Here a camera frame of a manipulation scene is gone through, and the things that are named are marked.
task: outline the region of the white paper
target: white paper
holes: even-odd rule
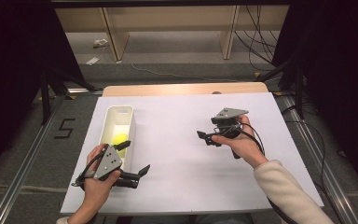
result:
[[[206,146],[197,131],[212,133],[211,123],[224,107],[249,110],[266,156],[279,160],[301,187],[323,206],[281,112],[270,93],[181,96],[101,97],[96,105],[72,182],[86,157],[98,145],[106,109],[130,105],[136,117],[131,171],[150,164],[138,189],[113,188],[100,214],[161,215],[249,212],[270,208],[245,161],[235,160],[229,147]],[[83,191],[69,186],[62,210],[72,214]]]

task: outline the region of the table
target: table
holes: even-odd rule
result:
[[[137,172],[148,163],[151,168],[138,189],[112,189],[100,214],[210,214],[270,209],[250,165],[234,160],[229,148],[206,146],[197,137],[197,130],[212,132],[210,118],[222,106],[229,105],[250,111],[267,157],[280,160],[322,206],[280,111],[266,89],[262,83],[108,87],[95,107],[72,181],[84,169],[90,149],[98,144],[106,108],[132,105],[136,134],[131,171]],[[214,91],[223,94],[211,94]],[[123,96],[129,92],[132,96]],[[61,212],[74,213],[82,199],[83,191],[69,186]]]

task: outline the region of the hand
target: hand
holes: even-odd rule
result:
[[[95,147],[87,156],[87,164],[99,153],[103,151],[104,144]],[[89,170],[95,171],[100,161],[94,162]],[[118,180],[121,173],[114,171],[105,181],[96,180],[94,178],[86,178],[84,183],[85,197],[79,209],[68,219],[68,223],[87,223],[97,214],[98,210],[106,202],[110,189]]]
[[[245,115],[239,115],[237,118],[238,122],[251,124],[249,118]],[[242,125],[244,132],[255,136],[253,130],[248,125]],[[234,150],[234,152],[242,157],[246,162],[248,162],[253,168],[261,165],[262,163],[268,161],[268,159],[261,153],[257,144],[254,140],[241,133],[234,139],[226,138],[225,136],[214,135],[212,140],[216,143],[227,145]]]

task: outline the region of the sleeve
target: sleeve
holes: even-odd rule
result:
[[[261,164],[254,175],[267,197],[296,223],[333,223],[279,161]]]
[[[68,224],[69,217],[62,217],[57,220],[56,224]]]

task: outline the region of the white box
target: white box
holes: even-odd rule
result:
[[[133,108],[130,105],[113,105],[107,109],[100,144],[113,145],[115,137],[118,134],[126,134],[128,136],[127,140],[131,141],[130,146],[125,149],[125,154],[119,153],[123,161],[121,169],[129,172],[131,169],[133,145],[135,143],[135,117],[133,116]]]

